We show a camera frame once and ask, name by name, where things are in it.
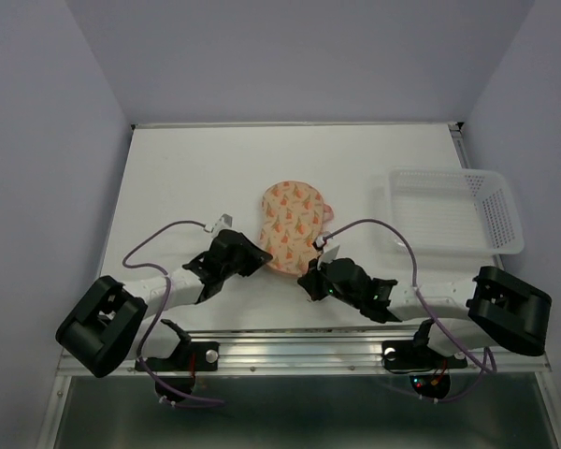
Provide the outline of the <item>peach floral mesh laundry bag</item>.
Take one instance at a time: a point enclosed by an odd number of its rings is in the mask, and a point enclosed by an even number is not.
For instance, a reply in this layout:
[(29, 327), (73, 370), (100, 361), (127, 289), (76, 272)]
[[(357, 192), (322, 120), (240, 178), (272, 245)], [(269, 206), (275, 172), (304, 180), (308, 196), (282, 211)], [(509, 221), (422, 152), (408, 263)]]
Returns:
[(334, 218), (333, 209), (311, 185), (281, 181), (263, 193), (261, 211), (259, 246), (272, 256), (268, 266), (284, 275), (303, 275), (318, 256), (313, 242)]

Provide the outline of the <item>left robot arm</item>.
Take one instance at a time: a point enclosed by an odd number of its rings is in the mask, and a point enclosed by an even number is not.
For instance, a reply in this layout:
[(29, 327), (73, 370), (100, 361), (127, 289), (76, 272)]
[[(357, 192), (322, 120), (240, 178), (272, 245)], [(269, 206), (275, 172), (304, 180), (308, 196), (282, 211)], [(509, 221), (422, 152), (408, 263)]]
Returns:
[(105, 377), (137, 350), (144, 319), (159, 310), (203, 303), (229, 278), (249, 277), (272, 259), (244, 234), (223, 229), (206, 251), (167, 274), (131, 282), (98, 278), (60, 324), (55, 339), (92, 375)]

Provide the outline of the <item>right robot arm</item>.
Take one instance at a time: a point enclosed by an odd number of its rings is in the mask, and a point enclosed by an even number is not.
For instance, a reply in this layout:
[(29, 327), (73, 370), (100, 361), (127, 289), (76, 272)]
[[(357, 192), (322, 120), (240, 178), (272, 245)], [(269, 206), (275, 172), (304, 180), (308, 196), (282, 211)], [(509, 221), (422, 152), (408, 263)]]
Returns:
[(497, 267), (484, 266), (470, 280), (415, 287), (372, 278), (349, 258), (314, 259), (297, 283), (311, 300), (334, 297), (375, 323), (430, 320), (430, 328), (411, 343), (423, 365), (461, 347), (500, 346), (526, 356), (545, 351), (551, 297)]

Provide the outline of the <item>white plastic basket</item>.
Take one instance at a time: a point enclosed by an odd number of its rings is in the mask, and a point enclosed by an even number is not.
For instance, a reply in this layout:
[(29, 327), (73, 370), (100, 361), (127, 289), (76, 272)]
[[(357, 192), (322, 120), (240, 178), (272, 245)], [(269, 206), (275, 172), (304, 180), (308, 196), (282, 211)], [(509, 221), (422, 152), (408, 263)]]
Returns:
[(389, 223), (416, 253), (492, 257), (525, 248), (511, 188), (495, 171), (397, 167), (384, 192)]

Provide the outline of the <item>aluminium front rail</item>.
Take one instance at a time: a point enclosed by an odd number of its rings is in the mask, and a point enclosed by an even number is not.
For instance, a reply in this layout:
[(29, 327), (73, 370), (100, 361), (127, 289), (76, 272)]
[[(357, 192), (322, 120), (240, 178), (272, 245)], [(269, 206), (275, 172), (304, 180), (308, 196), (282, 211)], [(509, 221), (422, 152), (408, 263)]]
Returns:
[[(219, 343), (218, 369), (206, 376), (297, 376), (380, 375), (381, 356), (387, 341), (411, 340), (411, 335), (391, 331), (305, 333), (204, 333), (193, 334), (196, 342)], [(527, 357), (493, 349), (497, 373), (549, 372), (546, 355)], [(59, 376), (91, 376), (80, 362), (64, 352), (57, 366)]]

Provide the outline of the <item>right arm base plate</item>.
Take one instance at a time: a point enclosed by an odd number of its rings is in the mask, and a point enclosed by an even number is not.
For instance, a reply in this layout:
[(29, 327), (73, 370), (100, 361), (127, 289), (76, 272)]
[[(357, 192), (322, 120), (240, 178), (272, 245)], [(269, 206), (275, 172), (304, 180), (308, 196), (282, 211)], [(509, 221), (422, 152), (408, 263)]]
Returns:
[(428, 372), (435, 369), (465, 369), (465, 359), (445, 356), (412, 340), (385, 340), (381, 344), (381, 363), (390, 372)]

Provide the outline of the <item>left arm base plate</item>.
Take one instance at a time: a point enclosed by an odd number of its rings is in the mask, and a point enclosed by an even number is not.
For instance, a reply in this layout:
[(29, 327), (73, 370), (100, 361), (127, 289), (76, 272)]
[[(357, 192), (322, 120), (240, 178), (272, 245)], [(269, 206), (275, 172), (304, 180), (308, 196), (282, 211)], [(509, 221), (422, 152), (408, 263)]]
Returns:
[(180, 342), (167, 358), (148, 357), (146, 366), (158, 374), (214, 372), (218, 370), (219, 350), (217, 341)]

